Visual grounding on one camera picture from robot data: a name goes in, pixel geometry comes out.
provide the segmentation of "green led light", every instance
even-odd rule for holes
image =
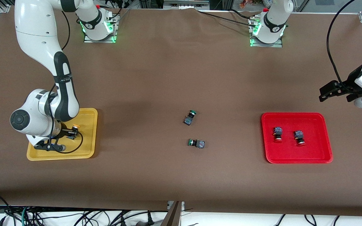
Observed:
[[[107,29],[107,32],[111,32],[111,30],[109,29],[109,27],[108,27],[108,24],[107,24],[107,22],[104,22],[104,26],[106,27],[106,29]]]
[[[253,34],[257,35],[259,33],[260,28],[261,28],[261,23],[258,23],[258,25],[253,30]]]
[[[83,31],[83,33],[85,33],[85,34],[86,34],[85,28],[83,27],[83,24],[82,24],[82,23],[80,24],[80,26],[82,27],[82,31]]]

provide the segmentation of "brown table surface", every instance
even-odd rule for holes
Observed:
[[[333,15],[292,14],[283,48],[250,47],[247,27],[188,10],[131,10],[115,44],[83,43],[67,13],[80,107],[99,111],[91,159],[30,162],[10,114],[52,76],[19,48],[14,10],[0,15],[0,194],[12,205],[362,215],[362,109],[319,88],[336,79],[326,54]],[[243,19],[235,14],[219,15]],[[59,40],[67,25],[56,12]],[[346,79],[362,63],[362,24],[341,15],[331,36]],[[188,110],[198,116],[182,123]],[[270,164],[260,116],[324,115],[330,164]],[[199,150],[189,138],[207,142]]]

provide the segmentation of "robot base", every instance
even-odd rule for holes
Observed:
[[[250,17],[250,19],[248,19],[248,24],[255,25],[255,27],[250,27],[250,29],[249,29],[249,32],[250,32],[250,46],[276,47],[276,48],[283,47],[281,37],[275,43],[268,44],[268,43],[261,42],[256,36],[253,35],[253,33],[256,32],[256,30],[260,26],[260,20],[261,19],[260,19],[259,15],[255,15],[253,17]]]
[[[109,13],[108,16],[112,17],[112,12],[108,11],[108,13]],[[120,15],[118,14],[117,16],[113,17],[111,20],[108,21],[110,23],[110,25],[107,25],[107,27],[109,30],[113,30],[113,32],[111,34],[109,34],[107,37],[105,37],[102,40],[92,40],[87,35],[85,35],[83,42],[85,42],[85,43],[115,43],[117,41],[119,18],[120,18]]]
[[[257,46],[257,47],[276,47],[281,48],[283,47],[282,39],[279,38],[275,43],[267,44],[259,41],[259,39],[250,33],[250,46]]]
[[[81,108],[79,114],[64,122],[64,124],[71,128],[73,124],[79,125],[79,132],[83,135],[83,143],[73,153],[57,153],[56,151],[36,150],[33,145],[29,143],[27,147],[27,159],[30,161],[44,161],[44,160],[62,160],[62,159],[88,159],[95,153],[96,143],[96,128],[97,128],[97,110],[94,108]],[[59,139],[58,143],[65,145],[65,152],[74,150],[79,146],[81,137],[77,136],[74,140],[63,137]]]

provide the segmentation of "black cable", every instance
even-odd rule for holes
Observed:
[[[312,217],[312,219],[314,220],[314,223],[313,223],[313,222],[310,222],[310,221],[308,220],[308,218],[306,217],[306,214],[304,214],[304,217],[305,217],[305,220],[306,220],[308,223],[310,223],[312,226],[316,226],[316,220],[315,220],[314,215],[311,214],[311,217]]]
[[[84,213],[74,224],[76,226],[80,221],[82,221],[88,214],[90,214],[92,211],[88,211],[87,213]]]
[[[108,19],[111,20],[112,18],[116,17],[116,16],[121,12],[121,9],[122,9],[122,8],[120,8],[120,9],[118,10],[117,14],[115,14],[115,15],[112,16],[112,17],[109,17]]]
[[[50,117],[51,117],[51,121],[52,121],[52,127],[51,127],[51,131],[50,131],[50,136],[48,138],[48,143],[50,145],[50,147],[52,147],[54,150],[55,150],[55,147],[53,147],[51,145],[51,136],[53,136],[53,131],[54,131],[54,118],[53,118],[53,112],[51,111],[51,100],[50,100],[50,96],[51,96],[51,92],[53,91],[53,89],[55,88],[55,83],[54,83],[54,86],[50,89],[50,91],[48,92],[48,95],[47,95],[47,104],[48,104],[48,110],[49,110],[49,113],[50,113]]]
[[[103,213],[107,216],[107,218],[108,218],[108,225],[110,225],[110,222],[111,222],[110,216],[108,216],[108,214],[107,214],[105,211],[103,211]]]
[[[250,17],[246,17],[246,16],[244,16],[243,14],[240,14],[240,12],[239,11],[237,11],[237,10],[235,10],[235,9],[229,9],[229,10],[227,10],[227,11],[233,11],[233,12],[235,12],[235,13],[237,13],[240,17],[242,17],[242,18],[245,18],[245,19],[250,19]]]
[[[49,113],[50,113],[50,117],[51,117],[51,121],[52,121],[52,127],[51,127],[51,131],[50,131],[50,136],[49,136],[49,139],[48,139],[48,143],[50,145],[50,147],[52,147],[57,153],[65,153],[65,152],[60,152],[58,150],[55,149],[54,146],[52,146],[51,144],[51,137],[53,135],[53,130],[54,130],[54,118],[53,118],[53,113],[51,111],[51,100],[50,100],[50,96],[51,96],[51,92],[53,91],[53,89],[55,88],[56,84],[54,83],[54,86],[50,89],[48,95],[47,95],[47,104],[48,104],[48,110],[49,110]],[[74,151],[78,150],[80,148],[80,146],[82,145],[83,143],[83,135],[82,133],[78,132],[78,134],[80,135],[81,137],[81,140],[80,140],[80,144],[78,145],[78,147],[76,147],[75,149],[73,149],[72,151],[70,152],[66,152],[66,153],[73,153]]]
[[[340,216],[336,216],[335,220],[333,221],[333,226],[336,226],[336,222],[339,219]]]
[[[5,200],[2,196],[0,196],[0,199],[1,199],[1,201],[4,202],[4,204],[6,205],[6,207],[9,209],[11,215],[14,216],[14,211],[13,211],[12,208],[9,206],[9,204],[6,202],[6,200]],[[13,218],[14,218],[14,219],[13,219],[13,223],[14,223],[14,225],[16,226],[15,217],[13,217]]]
[[[108,226],[114,225],[114,223],[115,223],[119,218],[121,218],[123,215],[125,215],[125,214],[127,214],[127,213],[129,213],[129,212],[130,212],[130,210],[123,210],[121,213],[119,213],[119,214],[114,218],[114,220],[113,220]]]
[[[78,149],[80,148],[80,146],[82,145],[82,143],[83,143],[83,135],[82,135],[80,132],[78,132],[78,134],[79,134],[80,137],[81,137],[81,140],[80,140],[80,143],[79,143],[78,147],[76,147],[76,148],[73,149],[72,151],[66,152],[66,153],[72,153],[72,152],[78,150]]]
[[[46,217],[46,218],[39,218],[39,220],[44,220],[44,219],[50,219],[50,218],[66,218],[66,217],[71,217],[71,216],[75,216],[75,215],[79,215],[82,213],[75,213],[75,214],[71,214],[71,215],[65,215],[65,216],[59,216],[59,217]]]
[[[121,216],[121,226],[127,226],[124,220],[124,216]]]
[[[97,223],[97,226],[99,226],[99,222],[97,220],[88,218],[87,216],[85,217],[85,224],[83,226],[87,226],[88,223],[90,223],[92,226],[95,226],[92,221],[95,221]]]
[[[42,219],[39,215],[39,213],[34,212],[33,213],[33,219],[36,219],[36,222],[40,225],[40,226],[44,226],[44,219]]]
[[[136,214],[132,214],[126,218],[124,218],[123,220],[117,222],[114,224],[114,226],[117,226],[118,224],[122,223],[123,221],[125,221],[126,219],[128,218],[131,218],[131,217],[134,217],[134,216],[137,216],[137,215],[141,215],[141,214],[145,214],[145,213],[148,213],[148,212],[151,212],[151,213],[157,213],[157,212],[168,212],[168,211],[164,211],[164,210],[155,210],[155,211],[146,211],[146,212],[141,212],[141,213],[136,213]]]
[[[44,226],[44,225],[40,225],[40,224],[35,224],[35,219],[34,218],[32,218],[32,219],[29,219],[29,215],[26,213],[25,215],[24,215],[24,222],[25,222],[25,225],[26,226]]]
[[[13,218],[13,225],[14,226],[16,226],[16,220],[20,221],[20,219],[18,217],[16,217],[13,213],[10,213],[8,210],[5,210],[5,214]]]
[[[235,21],[235,20],[230,20],[230,19],[228,19],[228,18],[219,17],[219,16],[216,16],[216,15],[213,15],[213,14],[210,14],[210,13],[202,12],[202,11],[198,11],[198,12],[203,13],[203,14],[206,14],[206,15],[209,15],[209,16],[212,16],[212,17],[217,17],[217,18],[220,18],[220,19],[223,19],[223,20],[228,20],[228,21],[231,21],[231,22],[234,22],[234,23],[243,24],[243,25],[246,25],[246,26],[249,26],[249,27],[255,27],[255,25],[253,25],[253,24],[246,24],[246,23],[243,23],[243,22],[239,22],[239,21]]]
[[[101,213],[101,212],[103,212],[103,211],[99,211],[99,212],[97,212],[95,215],[93,215],[92,217],[88,218],[88,221],[86,221],[85,225],[87,225],[87,223],[90,222],[90,220],[92,220],[93,217],[95,217],[96,215],[98,215],[98,214]]]
[[[337,71],[337,68],[336,68],[336,65],[335,65],[335,62],[333,61],[332,59],[332,55],[331,55],[331,52],[330,52],[330,49],[329,49],[329,36],[330,36],[330,33],[331,33],[331,30],[332,30],[332,26],[333,26],[333,23],[335,23],[335,20],[337,18],[337,16],[339,16],[340,12],[343,11],[343,9],[346,8],[346,6],[348,6],[349,4],[351,4],[352,2],[354,2],[355,0],[350,0],[348,3],[346,3],[341,9],[339,9],[339,11],[336,13],[335,17],[333,17],[333,20],[329,26],[329,29],[328,29],[328,34],[326,35],[326,50],[328,52],[328,56],[329,56],[329,60],[331,61],[332,63],[332,66],[333,66],[333,70],[335,71],[336,73],[336,77],[337,79],[339,80],[339,83],[342,85],[342,87],[348,91],[349,93],[353,93],[351,90],[349,90],[345,85],[344,83],[342,82],[342,79],[340,78],[339,76],[339,73]]]
[[[155,222],[154,222],[153,219],[152,219],[151,212],[148,211],[148,226],[152,226],[152,225],[154,225],[154,224],[155,224]]]
[[[68,39],[66,39],[65,45],[63,45],[62,50],[65,49],[66,45],[69,43],[69,38],[71,37],[71,27],[69,26],[68,18],[66,17],[65,13],[62,11],[63,16],[66,19],[66,23],[68,24]]]
[[[279,222],[277,222],[277,224],[275,226],[279,226],[285,216],[286,215],[283,214],[282,217],[280,217]]]

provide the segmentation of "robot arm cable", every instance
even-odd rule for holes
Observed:
[[[242,17],[242,18],[245,18],[245,19],[250,19],[250,17],[246,17],[246,16],[244,16],[243,14],[240,14],[240,12],[239,11],[237,11],[237,10],[235,10],[235,9],[229,9],[229,10],[227,10],[227,11],[233,11],[233,12],[235,12],[235,13],[237,13],[240,17]]]
[[[333,20],[329,26],[329,30],[328,30],[328,34],[326,35],[326,50],[328,52],[328,56],[329,56],[329,60],[331,61],[332,63],[332,66],[333,66],[333,70],[335,71],[336,73],[336,77],[337,79],[339,80],[339,83],[342,85],[342,87],[348,91],[349,93],[353,93],[351,90],[349,90],[345,85],[344,83],[342,82],[342,79],[340,78],[339,76],[339,73],[337,71],[337,68],[336,68],[336,65],[335,65],[335,62],[333,61],[332,59],[332,55],[331,55],[331,52],[330,52],[330,49],[329,49],[329,36],[330,36],[330,33],[331,33],[331,30],[332,30],[332,26],[333,26],[333,23],[335,23],[335,20],[337,18],[337,16],[339,16],[339,14],[349,5],[351,4],[352,2],[354,2],[355,0],[350,0],[348,3],[346,3],[335,15],[335,17],[333,17]]]
[[[231,21],[231,22],[234,22],[234,23],[243,24],[243,25],[246,25],[246,26],[249,26],[249,27],[255,27],[255,25],[253,25],[253,24],[247,24],[247,23],[243,23],[243,22],[239,22],[239,21],[235,21],[235,20],[230,20],[228,18],[219,17],[217,15],[213,15],[213,14],[202,12],[202,11],[198,11],[198,12],[209,15],[209,16],[212,16],[212,17],[217,17],[217,18],[220,18],[220,19],[223,19],[223,20],[228,20],[228,21]]]
[[[65,13],[62,11],[63,16],[66,19],[66,23],[68,24],[68,39],[66,39],[65,45],[63,45],[62,50],[65,49],[66,45],[69,43],[69,38],[71,37],[71,26],[69,26],[68,18],[66,17]]]
[[[49,110],[49,112],[50,112],[50,117],[51,117],[51,121],[52,121],[53,124],[54,124],[54,118],[53,118],[53,116],[52,116],[53,114],[52,114],[51,106],[50,106],[50,104],[51,104],[50,95],[51,95],[51,92],[53,91],[53,89],[54,89],[55,87],[56,87],[56,84],[54,83],[53,87],[50,89],[50,92],[48,93],[48,96],[47,96],[47,100],[48,100],[48,110]],[[52,134],[53,134],[53,129],[54,129],[54,127],[51,128],[50,135],[49,135],[49,139],[48,139],[48,143],[49,143],[49,145],[50,145],[56,152],[58,152],[58,153],[73,153],[74,151],[78,150],[78,149],[80,148],[80,146],[82,146],[82,143],[83,143],[83,135],[82,135],[81,132],[78,132],[78,134],[79,134],[80,137],[81,137],[81,140],[80,140],[80,143],[79,143],[78,147],[76,147],[75,149],[73,149],[73,150],[70,151],[70,152],[60,152],[60,151],[56,150],[56,148],[54,147],[54,145],[51,144],[51,137],[52,137]]]

